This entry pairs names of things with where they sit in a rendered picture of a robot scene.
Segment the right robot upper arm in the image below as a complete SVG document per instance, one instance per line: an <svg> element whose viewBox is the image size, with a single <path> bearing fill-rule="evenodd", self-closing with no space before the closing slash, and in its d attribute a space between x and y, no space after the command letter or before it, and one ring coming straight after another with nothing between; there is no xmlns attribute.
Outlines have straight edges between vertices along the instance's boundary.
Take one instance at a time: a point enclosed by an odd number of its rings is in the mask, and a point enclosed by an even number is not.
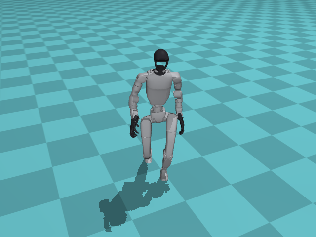
<svg viewBox="0 0 316 237"><path fill-rule="evenodd" d="M131 95L133 95L133 102L138 103L139 97L137 96L141 90L142 84L147 81L148 72L139 73L136 77L135 83L132 88Z"/></svg>

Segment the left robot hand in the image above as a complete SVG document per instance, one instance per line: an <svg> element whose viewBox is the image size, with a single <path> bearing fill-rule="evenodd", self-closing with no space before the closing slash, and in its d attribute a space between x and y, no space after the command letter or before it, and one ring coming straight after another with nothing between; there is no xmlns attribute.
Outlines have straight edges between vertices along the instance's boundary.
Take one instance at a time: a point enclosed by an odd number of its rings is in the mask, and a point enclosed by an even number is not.
<svg viewBox="0 0 316 237"><path fill-rule="evenodd" d="M179 134L183 134L184 133L184 121L183 121L183 117L181 113L178 113L178 120L180 121L181 124L181 131L179 132Z"/></svg>

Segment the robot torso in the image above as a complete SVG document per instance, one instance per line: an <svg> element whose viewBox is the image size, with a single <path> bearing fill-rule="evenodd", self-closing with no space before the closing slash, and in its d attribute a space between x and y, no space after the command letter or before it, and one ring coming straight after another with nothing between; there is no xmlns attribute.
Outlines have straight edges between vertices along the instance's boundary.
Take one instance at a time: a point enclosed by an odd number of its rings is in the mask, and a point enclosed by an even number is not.
<svg viewBox="0 0 316 237"><path fill-rule="evenodd" d="M153 69L147 71L146 94L152 105L150 111L152 123L161 123L166 121L166 111L162 105L164 105L169 98L173 78L169 69L162 71L166 71L164 75L157 75L154 71L158 71L152 70Z"/></svg>

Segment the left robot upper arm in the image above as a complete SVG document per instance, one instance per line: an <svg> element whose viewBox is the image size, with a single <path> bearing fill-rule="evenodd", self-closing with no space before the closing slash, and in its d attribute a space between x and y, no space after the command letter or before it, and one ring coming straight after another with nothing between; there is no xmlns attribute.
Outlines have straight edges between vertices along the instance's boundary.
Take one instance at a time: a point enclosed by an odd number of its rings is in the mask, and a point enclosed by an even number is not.
<svg viewBox="0 0 316 237"><path fill-rule="evenodd" d="M180 77L179 72L171 72L173 78L173 84L175 91L173 91L174 98L181 98L181 87L182 87L182 80Z"/></svg>

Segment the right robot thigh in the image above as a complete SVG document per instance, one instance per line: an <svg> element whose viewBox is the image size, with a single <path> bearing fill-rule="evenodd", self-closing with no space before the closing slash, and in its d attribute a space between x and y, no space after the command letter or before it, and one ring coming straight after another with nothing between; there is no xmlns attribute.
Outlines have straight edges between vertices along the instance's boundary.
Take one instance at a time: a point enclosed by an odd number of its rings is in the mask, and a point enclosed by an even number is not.
<svg viewBox="0 0 316 237"><path fill-rule="evenodd" d="M152 156L152 148L151 148L151 136L152 136L152 119L151 114L144 116L141 119L141 137L142 137L142 145L143 145L143 155L146 158Z"/></svg>

